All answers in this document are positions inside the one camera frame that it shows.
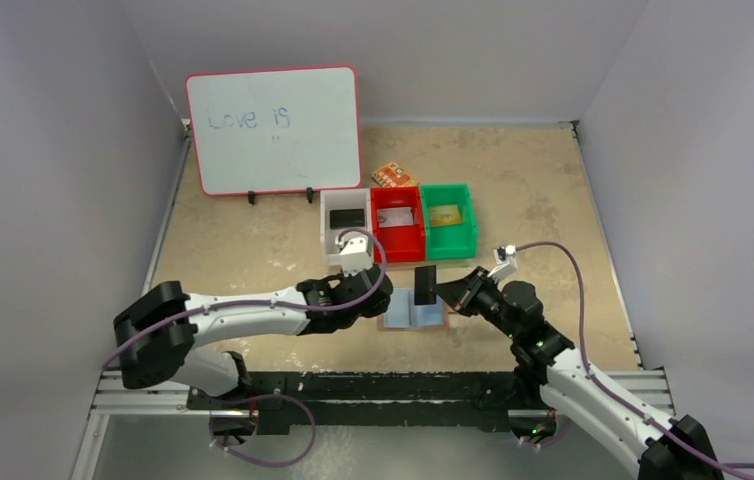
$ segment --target metal frame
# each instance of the metal frame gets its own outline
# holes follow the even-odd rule
[[[571,125],[563,124],[558,125],[558,127],[570,128]],[[153,254],[150,259],[147,274],[145,275],[144,284],[142,285],[142,294],[146,293],[150,289],[150,285],[153,282],[153,276],[156,273],[156,267],[159,263],[159,255],[162,250],[162,243],[164,242],[165,235],[168,231],[168,226],[171,221],[171,213],[174,209],[174,202],[177,198],[177,192],[179,190],[180,182],[183,177],[183,172],[185,171],[186,162],[188,161],[188,156],[192,145],[192,140],[189,133],[190,128],[190,125],[186,125],[186,142],[183,148],[182,161],[180,162],[179,171],[177,172],[176,178],[174,179],[174,184],[171,187],[171,192],[168,199],[168,208],[162,220],[162,226],[159,230],[159,236],[157,237],[156,243],[154,245]],[[578,152],[580,152],[580,146],[577,143],[576,135],[574,140],[578,148]],[[619,289],[618,279],[615,275],[614,268],[613,280],[615,281],[616,289],[618,290],[619,300],[621,301],[621,308],[624,311],[627,328],[631,332],[633,351],[636,355],[640,371],[612,372],[609,373],[609,375],[614,380],[621,382],[622,385],[624,385],[624,387],[634,395],[642,398],[647,403],[650,403],[656,408],[664,410],[673,416],[675,415],[674,403],[671,396],[671,391],[669,390],[665,372],[662,370],[641,370],[642,360],[639,355],[636,338],[633,337],[633,330],[630,325],[630,320],[627,316],[627,310],[624,307],[624,301],[621,297],[621,290]],[[185,402],[188,397],[189,388],[185,385],[173,382],[165,382],[155,387],[143,390],[126,390],[121,383],[120,376],[121,374],[118,372],[103,372],[101,374],[97,386],[97,391],[95,392],[92,406],[89,410],[88,423],[86,425],[85,433],[80,445],[80,450],[77,455],[77,460],[71,475],[72,480],[94,479],[98,460],[100,459],[100,452],[108,435],[109,422],[112,415],[208,416],[210,414],[210,412],[208,411],[188,410],[186,408]],[[516,411],[510,413],[511,415],[516,416],[540,414],[540,412],[536,411]],[[246,417],[247,413],[234,410],[229,412],[215,412],[215,415]]]

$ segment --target wooden table surface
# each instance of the wooden table surface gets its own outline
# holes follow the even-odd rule
[[[363,186],[398,161],[423,184],[466,183],[479,227],[478,255],[440,267],[438,281],[491,268],[492,248],[556,240],[580,264],[586,285],[590,358],[608,370],[636,359],[591,194],[571,132],[526,128],[378,128],[362,132]],[[155,282],[180,280],[186,292],[242,295],[293,286],[331,270],[319,245],[319,202],[303,194],[209,197],[200,190],[194,151],[186,162],[163,241]],[[396,287],[412,287],[410,268],[390,267]],[[546,318],[577,343],[577,285],[568,259],[540,247],[520,255],[510,279],[536,285]],[[510,371],[509,340],[479,317],[450,316],[450,328],[380,331],[360,319],[331,335],[265,335],[208,348],[236,350],[250,370]]]

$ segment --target black object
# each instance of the black object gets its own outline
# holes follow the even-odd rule
[[[481,315],[512,339],[510,351],[519,365],[517,383],[525,384],[528,394],[538,395],[539,386],[548,383],[546,368],[574,343],[545,321],[536,287],[514,281],[502,293],[488,275],[485,268],[477,267],[464,278],[437,284],[434,290],[460,315]]]
[[[580,120],[572,120],[568,123],[571,124],[571,134],[574,135],[574,139],[577,140],[577,143],[580,143],[580,135],[577,131],[577,127],[580,125]]]
[[[375,265],[351,277],[337,274],[322,279],[304,280],[295,289],[303,293],[307,305],[341,305],[363,296],[377,282],[379,275],[380,267]],[[385,276],[377,291],[356,306],[333,312],[307,311],[309,324],[298,335],[333,333],[349,328],[359,317],[372,318],[386,313],[393,291],[392,281]]]
[[[230,357],[233,358],[233,362],[236,364],[236,371],[239,372],[239,384],[230,391],[230,393],[245,393],[251,388],[250,373],[247,371],[247,365],[244,362],[244,357],[238,352],[227,352]]]
[[[415,269],[414,305],[433,305],[436,303],[436,265],[425,265]]]
[[[209,428],[212,429],[215,437],[221,437],[221,445],[230,446],[230,437],[241,445],[246,440],[244,437],[253,435],[256,431],[256,424],[253,419],[216,417],[209,420]]]
[[[715,460],[716,453],[707,431],[689,415],[677,420],[669,430],[672,434]],[[649,440],[648,449],[639,458],[637,480],[722,480],[724,474],[690,455],[663,436]]]
[[[339,230],[342,228],[364,227],[365,209],[347,208],[342,210],[330,210],[330,228]]]
[[[315,191],[312,187],[306,187],[306,201],[312,203],[312,199],[315,198]],[[256,192],[253,190],[247,191],[247,203],[256,205]]]
[[[436,373],[304,373],[253,372],[249,396],[283,393],[302,401],[319,425],[450,426],[475,427],[484,432],[532,432],[545,422],[547,413],[539,401],[526,402],[508,394],[509,372]],[[245,398],[229,395],[210,398],[189,394],[190,410],[226,410],[228,401]],[[291,425],[309,425],[303,411],[289,402],[257,403],[258,435],[285,435]],[[544,436],[553,434],[553,429]]]
[[[180,282],[160,283],[115,317],[115,341],[121,345],[154,323],[186,311],[188,298]],[[145,388],[169,380],[194,345],[195,333],[197,327],[182,319],[139,339],[119,357],[124,387]]]

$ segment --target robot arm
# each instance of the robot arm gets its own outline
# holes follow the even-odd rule
[[[492,272],[478,267],[462,279],[434,288],[457,313],[480,315],[512,340],[510,350],[518,363],[514,394],[540,399],[574,421],[634,478],[723,478],[720,472],[675,448],[648,419],[715,459],[706,432],[697,421],[689,416],[673,419],[595,368],[571,340],[545,320],[533,285],[513,281],[498,289],[498,282],[516,269],[515,253],[514,246],[499,247],[495,250],[498,263]],[[638,406],[643,415],[637,416],[620,400]]]
[[[249,381],[244,360],[237,353],[198,347],[254,335],[332,333],[349,328],[358,318],[384,313],[392,293],[392,283],[385,275],[364,301],[348,308],[328,308],[354,303],[381,276],[367,238],[348,235],[337,243],[341,273],[276,292],[216,297],[185,294],[179,282],[157,285],[115,318],[118,344],[169,316],[182,314],[185,318],[138,339],[121,354],[124,386],[139,389],[170,380],[217,397],[243,388]]]

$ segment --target gray wall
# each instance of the gray wall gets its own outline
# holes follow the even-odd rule
[[[367,123],[479,123],[579,118],[647,0],[126,3],[183,116],[192,73],[350,63]]]
[[[643,358],[754,460],[754,1],[651,0],[580,135]]]
[[[181,143],[115,0],[0,1],[0,479],[70,475]]]

